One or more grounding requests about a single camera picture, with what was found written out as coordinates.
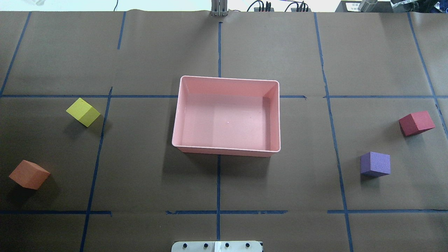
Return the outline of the yellow foam block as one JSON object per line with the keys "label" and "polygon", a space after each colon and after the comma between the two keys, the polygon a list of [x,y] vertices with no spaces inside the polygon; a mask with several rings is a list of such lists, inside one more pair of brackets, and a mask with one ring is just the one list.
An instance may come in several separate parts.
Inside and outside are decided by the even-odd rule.
{"label": "yellow foam block", "polygon": [[85,127],[89,127],[100,116],[100,113],[82,98],[78,98],[66,112]]}

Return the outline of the small metal cylinder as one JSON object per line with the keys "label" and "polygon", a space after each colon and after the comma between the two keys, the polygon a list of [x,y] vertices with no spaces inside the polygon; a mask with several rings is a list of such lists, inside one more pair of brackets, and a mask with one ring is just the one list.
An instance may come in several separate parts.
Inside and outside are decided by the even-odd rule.
{"label": "small metal cylinder", "polygon": [[378,3],[377,0],[361,0],[357,9],[360,12],[368,13],[374,9],[374,7],[376,6],[376,3]]}

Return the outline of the orange foam block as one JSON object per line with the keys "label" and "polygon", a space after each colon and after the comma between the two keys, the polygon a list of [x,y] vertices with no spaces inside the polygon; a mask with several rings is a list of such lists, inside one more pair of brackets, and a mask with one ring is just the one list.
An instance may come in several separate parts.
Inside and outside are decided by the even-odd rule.
{"label": "orange foam block", "polygon": [[38,164],[22,160],[11,172],[9,178],[23,188],[38,190],[50,175],[50,172]]}

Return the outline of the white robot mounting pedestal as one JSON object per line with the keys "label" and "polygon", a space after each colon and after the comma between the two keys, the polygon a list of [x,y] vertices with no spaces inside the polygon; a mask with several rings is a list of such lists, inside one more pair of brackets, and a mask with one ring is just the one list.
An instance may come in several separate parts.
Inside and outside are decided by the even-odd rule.
{"label": "white robot mounting pedestal", "polygon": [[172,252],[263,252],[261,241],[179,241],[171,247]]}

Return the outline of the pink plastic bin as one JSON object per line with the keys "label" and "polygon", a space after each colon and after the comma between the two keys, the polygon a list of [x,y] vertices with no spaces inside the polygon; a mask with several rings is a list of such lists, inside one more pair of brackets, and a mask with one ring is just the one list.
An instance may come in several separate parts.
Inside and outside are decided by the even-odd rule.
{"label": "pink plastic bin", "polygon": [[184,153],[254,157],[278,153],[279,82],[182,76],[171,142]]}

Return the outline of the aluminium frame post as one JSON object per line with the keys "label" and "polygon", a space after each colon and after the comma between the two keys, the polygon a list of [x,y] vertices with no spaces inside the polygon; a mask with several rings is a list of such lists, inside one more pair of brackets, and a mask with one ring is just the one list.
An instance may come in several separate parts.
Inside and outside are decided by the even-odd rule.
{"label": "aluminium frame post", "polygon": [[211,16],[227,16],[228,1],[227,0],[211,0]]}

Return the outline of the purple foam block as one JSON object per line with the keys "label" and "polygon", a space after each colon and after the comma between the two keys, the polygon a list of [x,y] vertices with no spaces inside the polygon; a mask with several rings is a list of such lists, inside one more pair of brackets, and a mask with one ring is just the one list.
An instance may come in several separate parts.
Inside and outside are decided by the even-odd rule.
{"label": "purple foam block", "polygon": [[391,174],[391,157],[388,154],[368,152],[360,156],[360,174],[381,177]]}

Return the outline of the red foam block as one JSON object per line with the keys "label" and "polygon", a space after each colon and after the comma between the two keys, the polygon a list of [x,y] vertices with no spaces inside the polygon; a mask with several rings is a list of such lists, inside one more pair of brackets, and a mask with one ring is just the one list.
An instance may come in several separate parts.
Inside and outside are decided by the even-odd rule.
{"label": "red foam block", "polygon": [[410,113],[398,120],[404,136],[413,136],[435,128],[428,111]]}

